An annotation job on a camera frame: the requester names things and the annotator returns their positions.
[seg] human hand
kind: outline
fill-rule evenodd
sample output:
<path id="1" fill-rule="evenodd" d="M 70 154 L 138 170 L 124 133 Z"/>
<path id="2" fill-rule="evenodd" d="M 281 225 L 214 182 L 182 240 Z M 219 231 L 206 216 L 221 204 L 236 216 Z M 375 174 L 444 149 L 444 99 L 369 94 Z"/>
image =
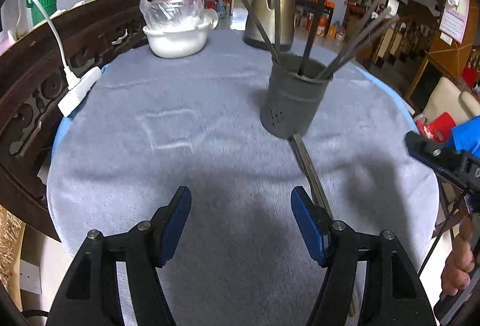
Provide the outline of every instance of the human hand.
<path id="1" fill-rule="evenodd" d="M 470 284 L 469 272 L 475 267 L 469 240 L 473 237 L 471 216 L 465 216 L 460 224 L 460 233 L 455 237 L 453 249 L 445 261 L 442 272 L 442 291 L 447 295 L 456 295 Z"/>

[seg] table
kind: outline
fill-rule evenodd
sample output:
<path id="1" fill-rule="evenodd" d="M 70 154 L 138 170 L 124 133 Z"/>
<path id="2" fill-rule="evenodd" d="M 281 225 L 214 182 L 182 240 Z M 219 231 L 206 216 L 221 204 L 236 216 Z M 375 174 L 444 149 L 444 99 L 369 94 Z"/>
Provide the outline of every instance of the table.
<path id="1" fill-rule="evenodd" d="M 315 14 L 315 11 L 317 10 L 317 3 L 310 0 L 295 0 L 295 5 L 303 9 L 302 13 L 307 12 Z M 328 35 L 328 30 L 330 29 L 330 24 L 332 23 L 333 12 L 334 8 L 328 5 L 323 6 L 323 15 L 328 15 L 328 22 L 327 25 L 325 25 L 325 32 L 323 33 L 323 37 L 327 37 Z"/>
<path id="2" fill-rule="evenodd" d="M 319 47 L 311 54 L 335 56 Z M 270 68 L 269 53 L 237 31 L 212 31 L 200 53 L 182 59 L 157 58 L 148 46 L 126 52 L 53 157 L 47 199 L 71 254 L 89 229 L 124 232 L 179 185 L 190 188 L 177 252 L 159 270 L 179 326 L 305 324 L 321 287 L 324 271 L 290 208 L 294 186 L 309 191 L 308 182 L 289 144 L 259 120 Z M 435 226 L 437 181 L 407 156 L 403 135 L 413 123 L 372 78 L 352 63 L 335 74 L 304 141 L 334 217 L 370 234 L 393 230 L 418 268 Z M 364 266 L 358 271 L 362 279 Z M 124 266 L 118 279 L 133 324 Z"/>

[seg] plastic bag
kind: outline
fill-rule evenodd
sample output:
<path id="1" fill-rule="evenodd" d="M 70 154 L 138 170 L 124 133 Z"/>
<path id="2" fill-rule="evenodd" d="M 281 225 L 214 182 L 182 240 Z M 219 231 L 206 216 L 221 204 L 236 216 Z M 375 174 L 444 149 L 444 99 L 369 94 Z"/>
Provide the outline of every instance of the plastic bag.
<path id="1" fill-rule="evenodd" d="M 181 32 L 195 29 L 203 20 L 203 0 L 140 0 L 148 29 Z"/>

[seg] red object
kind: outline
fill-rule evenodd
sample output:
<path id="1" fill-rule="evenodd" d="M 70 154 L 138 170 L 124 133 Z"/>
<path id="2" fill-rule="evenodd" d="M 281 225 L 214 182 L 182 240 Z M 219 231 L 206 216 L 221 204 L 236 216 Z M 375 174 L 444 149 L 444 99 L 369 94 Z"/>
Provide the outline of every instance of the red object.
<path id="1" fill-rule="evenodd" d="M 470 89 L 473 89 L 475 82 L 477 82 L 477 70 L 471 67 L 465 67 L 462 72 L 462 78 Z"/>
<path id="2" fill-rule="evenodd" d="M 207 9 L 215 9 L 215 0 L 207 0 L 205 2 L 205 7 Z"/>
<path id="3" fill-rule="evenodd" d="M 416 122 L 420 134 L 436 142 L 445 143 L 452 136 L 452 128 L 456 126 L 452 116 L 443 112 L 430 124 L 423 124 L 421 120 Z"/>

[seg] carved wooden backrest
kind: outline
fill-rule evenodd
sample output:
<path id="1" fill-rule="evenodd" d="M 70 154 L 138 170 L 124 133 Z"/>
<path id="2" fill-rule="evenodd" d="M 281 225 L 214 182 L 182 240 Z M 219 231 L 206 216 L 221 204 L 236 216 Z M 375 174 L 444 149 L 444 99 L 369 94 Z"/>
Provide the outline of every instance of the carved wooden backrest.
<path id="1" fill-rule="evenodd" d="M 139 2 L 96 0 L 53 20 L 78 76 L 147 43 Z M 120 43 L 112 44 L 125 34 Z M 59 49 L 47 24 L 0 56 L 0 204 L 57 240 L 47 189 L 37 173 L 62 119 L 57 104 L 66 91 Z"/>

